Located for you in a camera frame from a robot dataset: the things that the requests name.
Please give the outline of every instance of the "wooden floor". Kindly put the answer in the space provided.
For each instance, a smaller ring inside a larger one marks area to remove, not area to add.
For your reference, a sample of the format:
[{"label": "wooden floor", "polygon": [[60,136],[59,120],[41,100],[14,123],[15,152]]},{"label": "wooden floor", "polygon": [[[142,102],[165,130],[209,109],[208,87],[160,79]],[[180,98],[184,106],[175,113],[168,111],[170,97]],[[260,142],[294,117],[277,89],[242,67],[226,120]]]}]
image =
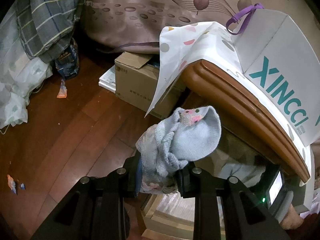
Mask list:
[{"label": "wooden floor", "polygon": [[[21,240],[31,237],[82,176],[102,177],[121,167],[140,135],[159,122],[98,86],[114,62],[105,58],[80,57],[79,75],[66,81],[67,98],[56,98],[59,75],[48,78],[30,98],[28,123],[0,135],[0,212]],[[7,174],[26,190],[15,195]],[[134,208],[127,208],[129,239],[141,239]]]}]

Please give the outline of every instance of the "metal screw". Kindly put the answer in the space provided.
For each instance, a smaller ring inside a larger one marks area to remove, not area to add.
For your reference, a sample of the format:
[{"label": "metal screw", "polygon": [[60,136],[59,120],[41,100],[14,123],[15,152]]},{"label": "metal screw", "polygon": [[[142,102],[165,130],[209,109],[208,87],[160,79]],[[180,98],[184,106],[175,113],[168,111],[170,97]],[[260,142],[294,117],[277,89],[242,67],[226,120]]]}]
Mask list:
[{"label": "metal screw", "polygon": [[195,174],[200,174],[202,172],[202,170],[198,167],[195,167],[192,169],[192,172],[195,173]]},{"label": "metal screw", "polygon": [[118,174],[125,174],[125,172],[126,172],[125,168],[119,168],[119,169],[117,169],[117,173],[118,173]]},{"label": "metal screw", "polygon": [[90,178],[87,177],[87,176],[85,176],[85,177],[82,177],[82,178],[80,179],[80,182],[81,182],[82,184],[87,184],[87,183],[89,182],[89,180],[90,180]]},{"label": "metal screw", "polygon": [[229,181],[232,183],[232,184],[237,184],[238,183],[238,178],[236,178],[236,177],[230,177],[229,178]]}]

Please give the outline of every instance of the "black metal frame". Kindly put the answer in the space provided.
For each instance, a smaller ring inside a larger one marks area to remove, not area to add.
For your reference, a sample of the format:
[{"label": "black metal frame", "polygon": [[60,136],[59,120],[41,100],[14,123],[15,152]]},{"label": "black metal frame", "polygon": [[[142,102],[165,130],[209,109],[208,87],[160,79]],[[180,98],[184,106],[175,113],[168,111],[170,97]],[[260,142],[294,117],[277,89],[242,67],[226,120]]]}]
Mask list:
[{"label": "black metal frame", "polygon": [[[124,197],[141,187],[141,156],[103,178],[82,177],[41,224],[31,240],[125,240],[130,222]],[[194,240],[220,240],[217,196],[222,199],[227,240],[289,240],[256,196],[236,177],[220,179],[189,163],[176,173],[183,198],[195,197]]]}]

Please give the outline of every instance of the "candy wrapper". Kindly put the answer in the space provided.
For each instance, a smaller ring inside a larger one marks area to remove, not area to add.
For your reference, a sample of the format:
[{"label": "candy wrapper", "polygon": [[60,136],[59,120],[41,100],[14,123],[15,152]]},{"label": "candy wrapper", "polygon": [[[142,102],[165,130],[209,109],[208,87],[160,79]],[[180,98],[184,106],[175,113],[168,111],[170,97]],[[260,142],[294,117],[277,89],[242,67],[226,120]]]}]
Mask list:
[{"label": "candy wrapper", "polygon": [[12,190],[13,193],[17,194],[15,181],[13,180],[13,178],[10,175],[7,175],[7,177],[8,177],[9,188]]},{"label": "candy wrapper", "polygon": [[57,95],[57,98],[66,98],[66,97],[67,97],[66,83],[64,82],[63,79],[61,79],[60,91]]}]

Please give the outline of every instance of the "white paper stack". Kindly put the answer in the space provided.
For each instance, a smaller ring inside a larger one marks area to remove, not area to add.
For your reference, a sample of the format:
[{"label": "white paper stack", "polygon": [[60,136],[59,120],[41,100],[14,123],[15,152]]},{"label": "white paper stack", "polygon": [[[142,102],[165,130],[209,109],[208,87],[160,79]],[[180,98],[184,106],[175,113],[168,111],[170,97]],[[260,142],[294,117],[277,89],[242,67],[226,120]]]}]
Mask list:
[{"label": "white paper stack", "polygon": [[115,65],[99,78],[99,86],[116,93],[116,73]]}]

